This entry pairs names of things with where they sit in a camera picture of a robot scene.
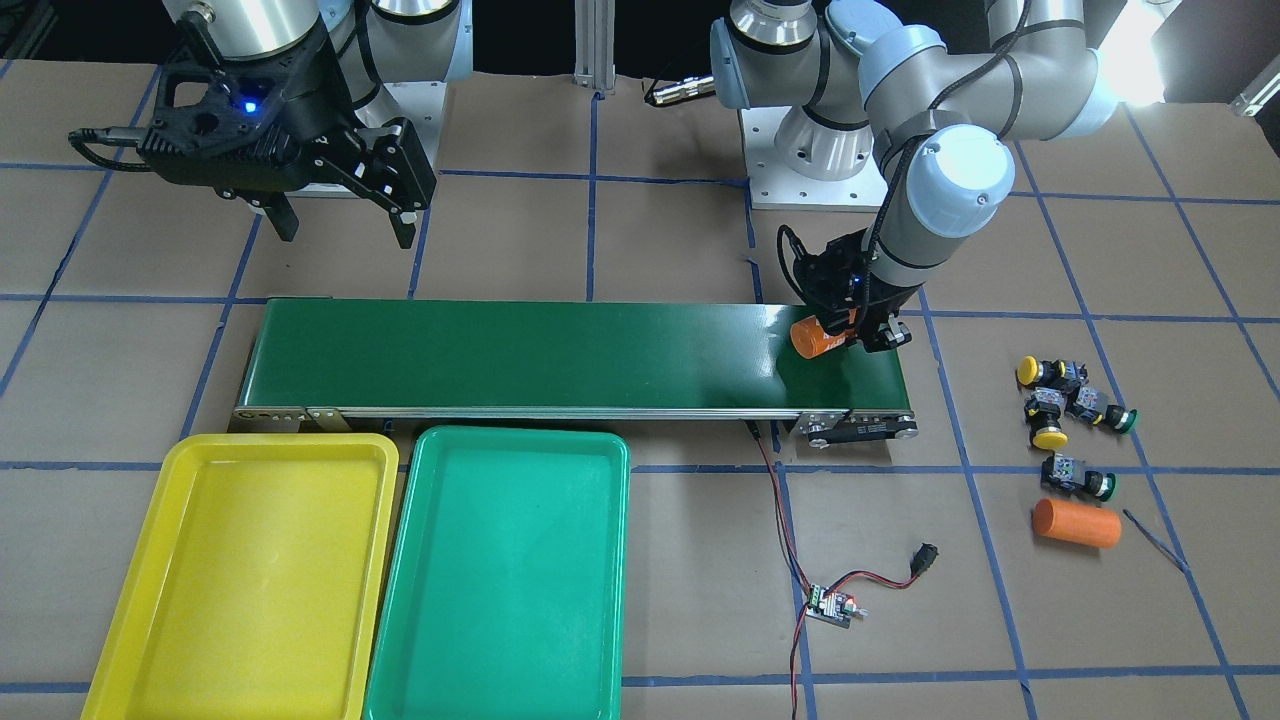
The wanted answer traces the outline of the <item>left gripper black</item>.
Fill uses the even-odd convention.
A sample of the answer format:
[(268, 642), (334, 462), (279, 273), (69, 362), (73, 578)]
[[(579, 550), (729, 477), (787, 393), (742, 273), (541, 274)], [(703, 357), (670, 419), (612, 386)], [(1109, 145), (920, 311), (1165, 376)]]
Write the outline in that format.
[(844, 329), (844, 316), (858, 311), (858, 342), (869, 354), (897, 348), (913, 340), (899, 319), (901, 306), (918, 287), (899, 287), (870, 273), (872, 255), (859, 229), (831, 240), (819, 254), (809, 252), (790, 225), (778, 228), (778, 260), (783, 278), (818, 316), (828, 334)]

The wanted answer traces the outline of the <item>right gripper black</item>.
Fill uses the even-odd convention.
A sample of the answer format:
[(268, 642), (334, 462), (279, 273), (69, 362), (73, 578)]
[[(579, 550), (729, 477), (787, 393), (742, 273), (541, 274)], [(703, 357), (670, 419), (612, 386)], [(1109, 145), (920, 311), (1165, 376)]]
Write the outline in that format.
[(435, 178), (403, 117), (378, 128), (356, 115), (328, 29), (315, 20), (292, 45), (234, 60), (212, 45), (206, 20), (180, 20), (180, 53), (137, 145), (148, 168), (175, 184), (264, 199), (283, 242), (300, 219), (285, 193), (335, 183), (388, 211), (396, 242), (413, 247), (417, 213)]

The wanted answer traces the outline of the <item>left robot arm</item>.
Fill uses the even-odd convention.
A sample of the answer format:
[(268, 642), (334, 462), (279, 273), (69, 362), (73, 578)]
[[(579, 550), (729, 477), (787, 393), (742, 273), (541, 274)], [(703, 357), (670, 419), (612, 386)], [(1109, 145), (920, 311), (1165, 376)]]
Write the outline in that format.
[(988, 1), (991, 50), (951, 53), (878, 1), (735, 1), (710, 27), (710, 72), (731, 109), (786, 108), (787, 165), (820, 181), (873, 164), (887, 184), (864, 231), (809, 251), (778, 233), (780, 263), (810, 309), (804, 357), (911, 334), (902, 305), (993, 219), (1016, 140), (1096, 132), (1117, 109), (1079, 1)]

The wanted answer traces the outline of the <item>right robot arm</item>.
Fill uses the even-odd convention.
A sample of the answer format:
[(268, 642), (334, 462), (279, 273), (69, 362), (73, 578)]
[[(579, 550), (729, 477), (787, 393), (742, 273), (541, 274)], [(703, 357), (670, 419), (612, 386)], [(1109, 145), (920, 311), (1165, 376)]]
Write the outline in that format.
[(474, 70), (468, 1), (169, 1), (180, 50), (161, 70), (136, 151), (174, 184), (262, 213), (284, 241), (289, 193), (338, 184), (410, 249), (436, 179), (392, 83)]

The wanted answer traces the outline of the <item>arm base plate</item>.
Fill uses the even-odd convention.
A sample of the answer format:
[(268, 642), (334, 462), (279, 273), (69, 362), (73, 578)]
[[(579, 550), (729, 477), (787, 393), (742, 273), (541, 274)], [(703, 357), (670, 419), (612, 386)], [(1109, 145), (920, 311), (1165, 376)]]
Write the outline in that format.
[(355, 114), (369, 127), (383, 126), (393, 117), (411, 120), (431, 170), (435, 170), (449, 88), (443, 81), (383, 85), (374, 100)]
[(803, 108), (739, 111), (756, 210), (876, 211), (887, 190), (870, 127), (832, 129)]

